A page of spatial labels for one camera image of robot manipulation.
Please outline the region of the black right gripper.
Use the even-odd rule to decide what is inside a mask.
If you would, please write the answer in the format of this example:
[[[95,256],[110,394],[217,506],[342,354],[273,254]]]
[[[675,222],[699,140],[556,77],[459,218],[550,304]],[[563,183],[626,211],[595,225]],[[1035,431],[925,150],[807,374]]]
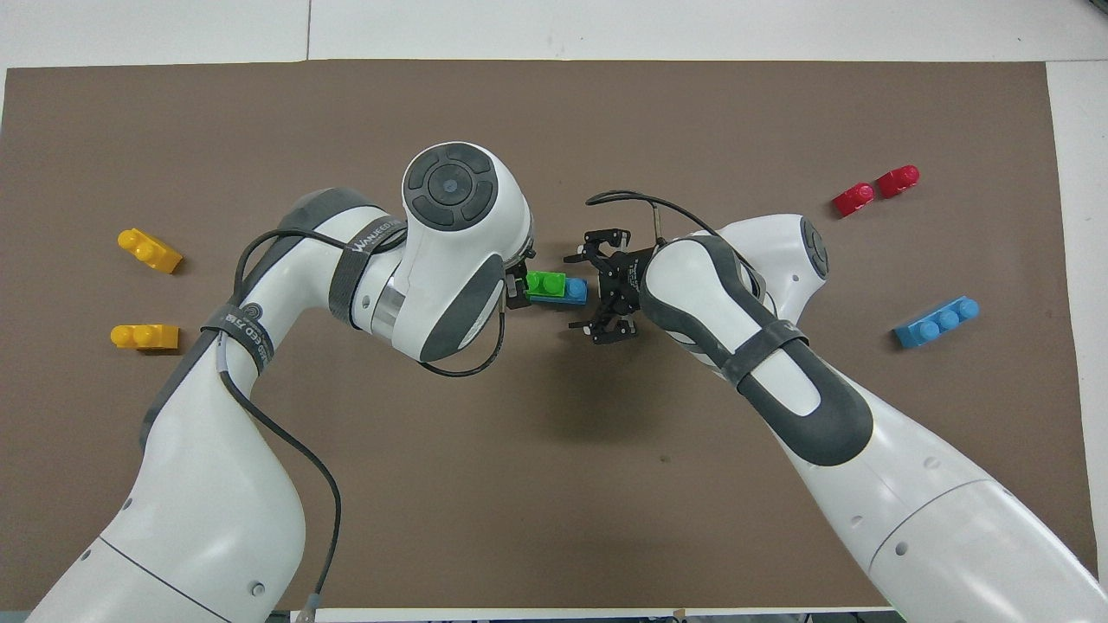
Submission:
[[[592,318],[570,321],[570,330],[582,330],[593,344],[624,343],[638,336],[630,314],[642,308],[642,276],[652,261],[652,248],[625,252],[629,244],[629,229],[589,229],[584,234],[584,244],[576,253],[565,256],[566,264],[589,263],[604,265],[602,268],[602,308]],[[612,254],[601,251],[609,245]],[[529,306],[527,265],[516,263],[506,268],[506,309]]]

